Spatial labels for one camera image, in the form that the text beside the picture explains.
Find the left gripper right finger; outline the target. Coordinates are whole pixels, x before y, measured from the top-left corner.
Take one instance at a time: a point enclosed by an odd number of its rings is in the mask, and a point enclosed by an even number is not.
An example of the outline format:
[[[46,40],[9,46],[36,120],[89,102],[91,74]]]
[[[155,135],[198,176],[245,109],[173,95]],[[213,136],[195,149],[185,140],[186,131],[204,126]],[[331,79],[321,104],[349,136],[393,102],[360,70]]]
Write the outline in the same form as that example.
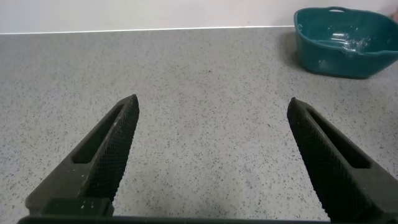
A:
[[[396,222],[397,179],[317,110],[292,98],[289,125],[332,222]]]

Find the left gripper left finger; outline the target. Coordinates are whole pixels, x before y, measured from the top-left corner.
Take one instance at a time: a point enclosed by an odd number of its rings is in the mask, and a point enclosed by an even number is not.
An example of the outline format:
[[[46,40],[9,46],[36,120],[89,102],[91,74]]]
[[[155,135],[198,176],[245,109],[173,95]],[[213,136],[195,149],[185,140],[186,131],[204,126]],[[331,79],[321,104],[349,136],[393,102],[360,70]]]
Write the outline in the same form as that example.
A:
[[[139,119],[136,95],[118,101],[59,165],[27,197],[38,214],[51,199],[114,200],[124,175]]]

